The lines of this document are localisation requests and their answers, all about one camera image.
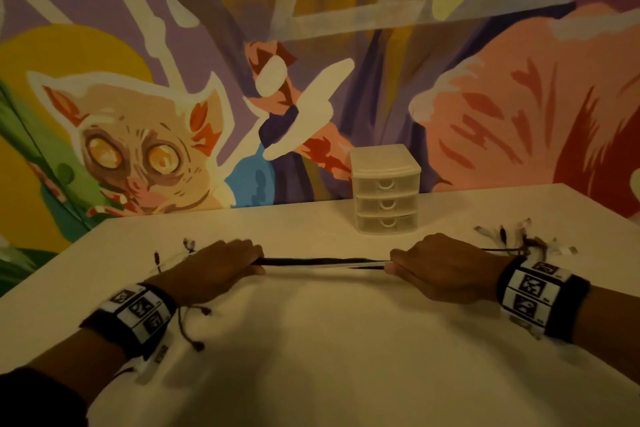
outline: drawer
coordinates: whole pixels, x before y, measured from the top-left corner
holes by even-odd
[[[390,218],[368,218],[356,216],[358,230],[361,233],[376,235],[412,232],[418,227],[418,215],[396,216]]]
[[[406,216],[418,211],[418,195],[404,197],[378,197],[368,199],[357,197],[356,214],[370,218]]]
[[[420,188],[420,174],[396,178],[353,179],[353,196],[376,198],[415,194]]]

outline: left hand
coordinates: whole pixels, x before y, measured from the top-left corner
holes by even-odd
[[[262,247],[251,240],[218,241],[145,282],[171,295],[178,307],[202,304],[224,294],[243,277],[264,275],[261,266],[252,265],[263,256]]]

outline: hand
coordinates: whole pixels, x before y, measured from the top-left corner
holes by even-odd
[[[498,278],[512,259],[438,233],[407,252],[392,250],[385,272],[413,284],[431,300],[470,304],[497,301]]]
[[[252,265],[263,256],[262,247],[251,240],[218,241],[146,282],[163,289],[179,307],[202,304],[227,292],[242,277],[264,275],[261,266]]]

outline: forearm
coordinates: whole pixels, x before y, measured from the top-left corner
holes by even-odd
[[[578,311],[573,342],[640,384],[640,298],[600,287]]]
[[[28,366],[69,387],[89,406],[126,361],[120,346],[83,328]]]

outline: drawer handle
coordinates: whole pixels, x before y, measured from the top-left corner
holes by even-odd
[[[395,218],[386,218],[384,220],[380,220],[380,225],[382,225],[385,228],[393,228],[396,226],[396,219]]]
[[[382,181],[378,181],[376,184],[378,184],[378,188],[388,191],[389,189],[393,189],[393,187],[396,185],[396,181],[394,181],[393,179],[385,179]]]
[[[395,199],[386,199],[384,201],[379,201],[379,202],[380,202],[380,209],[384,211],[389,211],[396,207]]]

